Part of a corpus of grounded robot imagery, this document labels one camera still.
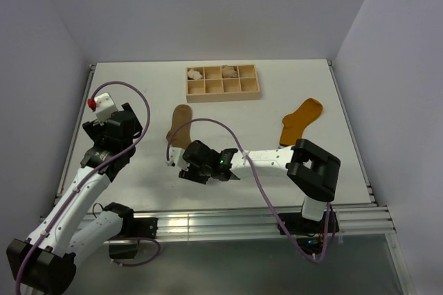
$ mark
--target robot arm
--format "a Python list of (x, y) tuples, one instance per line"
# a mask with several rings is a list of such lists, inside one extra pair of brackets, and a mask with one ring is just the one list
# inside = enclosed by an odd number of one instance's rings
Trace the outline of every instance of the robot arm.
[[(335, 197), (340, 160), (307, 139), (279, 150), (245, 151), (257, 173), (264, 176), (288, 177), (305, 198), (302, 216), (319, 222), (328, 202)], [(172, 147), (171, 164), (181, 168), (180, 178), (205, 184), (212, 177), (220, 181), (253, 176), (244, 153), (229, 148), (218, 153), (201, 141), (193, 141), (186, 150)]]
[[(94, 222), (74, 235), (94, 201), (129, 163), (135, 148), (94, 175), (89, 174), (100, 164), (129, 148), (142, 131), (129, 104), (124, 104), (123, 110), (119, 111), (108, 93), (94, 100), (97, 119), (83, 124), (83, 129), (94, 144), (84, 155), (72, 184), (48, 217), (26, 240), (15, 239), (7, 249), (15, 279), (24, 258), (31, 249), (34, 250), (21, 282), (48, 294), (62, 294), (71, 284), (76, 268), (103, 242), (113, 236), (124, 235), (134, 216), (132, 209), (111, 203)], [(79, 183), (87, 177), (80, 187)], [(53, 227), (47, 232), (49, 224), (53, 224)]]

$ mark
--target wooden organizer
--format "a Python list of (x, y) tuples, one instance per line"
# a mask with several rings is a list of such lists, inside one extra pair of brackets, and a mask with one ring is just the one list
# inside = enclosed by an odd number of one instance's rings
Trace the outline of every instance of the wooden organizer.
[[(186, 68), (186, 100), (188, 102), (241, 101), (260, 99), (257, 70), (254, 64), (229, 65), (239, 73), (238, 78), (223, 78), (221, 66)], [(194, 69), (203, 78), (193, 80), (188, 71)]]

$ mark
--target sock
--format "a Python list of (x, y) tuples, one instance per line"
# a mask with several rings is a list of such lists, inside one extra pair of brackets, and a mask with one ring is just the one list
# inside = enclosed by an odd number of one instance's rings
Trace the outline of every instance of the sock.
[(280, 145), (295, 145), (297, 139), (302, 138), (305, 128), (314, 122), (321, 114), (323, 106), (315, 99), (307, 99), (295, 110), (283, 118), (283, 130)]
[[(169, 141), (174, 131), (183, 123), (192, 120), (192, 110), (188, 105), (178, 105), (172, 114), (171, 130), (166, 134), (166, 139)], [(190, 138), (191, 124), (182, 127), (174, 136), (171, 146), (174, 148), (186, 149), (191, 144)]]

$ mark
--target wall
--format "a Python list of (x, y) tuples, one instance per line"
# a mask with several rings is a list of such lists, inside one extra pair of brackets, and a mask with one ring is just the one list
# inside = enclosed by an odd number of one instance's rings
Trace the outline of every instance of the wall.
[(12, 294), (5, 250), (51, 207), (87, 65), (49, 0), (0, 7), (0, 293)]
[(363, 0), (53, 0), (92, 62), (335, 58)]
[(365, 0), (336, 76), (420, 294), (443, 288), (443, 0)]

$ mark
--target white table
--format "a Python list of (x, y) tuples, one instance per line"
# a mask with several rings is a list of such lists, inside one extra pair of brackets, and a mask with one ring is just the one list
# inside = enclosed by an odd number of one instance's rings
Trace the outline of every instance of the white table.
[[(336, 87), (326, 60), (255, 60), (99, 63), (93, 75), (89, 94), (103, 82), (122, 80), (140, 89), (150, 102), (152, 118), (145, 138), (138, 144), (131, 162), (98, 198), (108, 204), (118, 202), (135, 211), (189, 211), (229, 208), (265, 207), (252, 178), (207, 185), (178, 178), (177, 168), (165, 164), (166, 133), (172, 112), (186, 103), (185, 68), (222, 64), (255, 63), (262, 98), (239, 102), (191, 104), (193, 118), (214, 118), (227, 124), (238, 135), (247, 150), (271, 150), (278, 146), (282, 118), (295, 111), (307, 98), (323, 104), (323, 113), (304, 132), (315, 144), (341, 160), (334, 204), (367, 204), (370, 196)], [(146, 111), (139, 97), (130, 89), (110, 86), (120, 106), (129, 102), (138, 119), (146, 121)], [(93, 120), (85, 109), (82, 122)], [(215, 150), (235, 147), (230, 135), (212, 123), (193, 123), (191, 139), (199, 139)], [(80, 128), (72, 150), (64, 188), (72, 181), (84, 153), (92, 146)], [(262, 183), (275, 206), (300, 206), (303, 194), (286, 178), (263, 177)]]

